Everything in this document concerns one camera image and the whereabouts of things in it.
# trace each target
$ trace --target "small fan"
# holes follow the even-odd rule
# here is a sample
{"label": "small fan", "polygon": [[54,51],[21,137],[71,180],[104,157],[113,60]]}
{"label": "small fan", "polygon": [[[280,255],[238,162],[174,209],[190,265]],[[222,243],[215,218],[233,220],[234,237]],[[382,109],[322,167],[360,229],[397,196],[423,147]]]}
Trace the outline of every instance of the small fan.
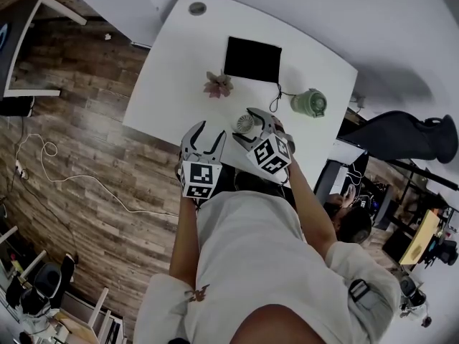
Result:
{"label": "small fan", "polygon": [[253,117],[246,113],[237,119],[235,130],[239,134],[247,134],[253,129],[254,125]]}

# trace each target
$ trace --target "white table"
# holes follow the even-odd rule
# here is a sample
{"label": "white table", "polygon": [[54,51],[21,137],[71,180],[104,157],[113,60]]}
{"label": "white table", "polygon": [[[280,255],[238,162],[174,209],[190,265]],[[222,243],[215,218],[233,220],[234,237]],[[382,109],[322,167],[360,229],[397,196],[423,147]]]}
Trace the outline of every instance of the white table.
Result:
{"label": "white table", "polygon": [[[207,11],[192,16],[189,5],[204,2]],[[224,67],[229,36],[282,47],[279,81],[283,91],[301,93],[314,87],[328,101],[323,118],[295,113],[283,96],[275,115],[296,144],[295,158],[311,187],[317,182],[346,112],[357,71],[338,55],[292,26],[233,0],[178,0],[145,61],[123,124],[180,145],[183,135],[207,120],[198,147],[210,149],[227,131],[222,162],[276,181],[258,171],[232,139],[232,120],[247,107],[269,111],[276,84],[232,77],[229,97],[203,93],[206,71]],[[285,179],[285,174],[278,176]]]}

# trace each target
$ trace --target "wooden floor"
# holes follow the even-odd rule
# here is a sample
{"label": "wooden floor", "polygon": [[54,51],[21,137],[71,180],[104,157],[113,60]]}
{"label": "wooden floor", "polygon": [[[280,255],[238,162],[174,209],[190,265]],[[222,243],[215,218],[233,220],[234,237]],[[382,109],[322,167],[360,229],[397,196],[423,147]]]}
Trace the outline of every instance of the wooden floor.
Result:
{"label": "wooden floor", "polygon": [[[105,41],[106,33],[112,39]],[[86,27],[54,21],[36,24],[15,69],[15,87],[62,88],[60,97],[38,97],[25,133],[56,143],[44,157],[51,178],[76,173],[97,176],[132,209],[177,214],[179,182],[174,177],[178,148],[124,128],[122,119],[147,51],[136,49],[106,23]],[[14,169],[14,144],[21,120],[0,118],[0,191]],[[72,287],[95,302],[104,287],[105,306],[122,315],[126,335],[133,327],[150,276],[169,268],[176,218],[129,214],[94,181],[77,178],[50,183],[39,162],[42,144],[31,138],[19,159],[29,172],[27,188],[70,226],[80,264]],[[72,236],[16,179],[6,201],[9,223],[60,262],[74,252]]]}

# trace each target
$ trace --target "desk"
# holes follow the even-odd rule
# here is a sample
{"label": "desk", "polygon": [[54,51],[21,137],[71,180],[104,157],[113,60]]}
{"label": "desk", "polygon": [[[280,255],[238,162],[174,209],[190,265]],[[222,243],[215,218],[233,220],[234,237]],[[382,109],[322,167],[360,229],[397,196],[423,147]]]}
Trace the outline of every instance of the desk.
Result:
{"label": "desk", "polygon": [[428,210],[411,240],[399,229],[387,240],[383,250],[400,265],[417,264],[437,231],[439,222],[440,218]]}
{"label": "desk", "polygon": [[0,99],[2,97],[24,97],[31,95],[59,96],[60,90],[10,89],[14,64],[27,30],[41,5],[65,15],[78,24],[85,25],[82,18],[55,0],[19,0],[0,11]]}
{"label": "desk", "polygon": [[[195,1],[207,6],[201,16],[188,11]],[[344,118],[357,71],[307,34],[236,1],[177,1],[145,61],[123,124],[179,145],[193,125],[206,120],[198,148],[209,150],[226,130],[223,163],[283,181],[258,171],[231,136],[232,120],[245,108],[268,111],[278,93],[276,84],[232,77],[235,88],[229,97],[215,99],[203,93],[206,72],[219,74],[224,67],[229,36],[282,47],[279,81],[284,92],[301,93],[314,87],[326,96],[323,118],[293,112],[286,96],[275,113],[295,139],[295,158],[313,188]]]}

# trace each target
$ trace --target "power strip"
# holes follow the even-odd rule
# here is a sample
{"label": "power strip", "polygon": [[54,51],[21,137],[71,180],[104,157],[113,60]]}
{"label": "power strip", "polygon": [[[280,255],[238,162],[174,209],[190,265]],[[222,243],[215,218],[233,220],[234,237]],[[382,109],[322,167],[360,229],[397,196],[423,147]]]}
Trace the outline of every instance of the power strip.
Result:
{"label": "power strip", "polygon": [[16,159],[16,170],[19,174],[19,177],[24,178],[26,180],[29,178],[29,175],[27,174],[27,169],[25,169],[22,166],[21,162],[19,162],[19,159]]}

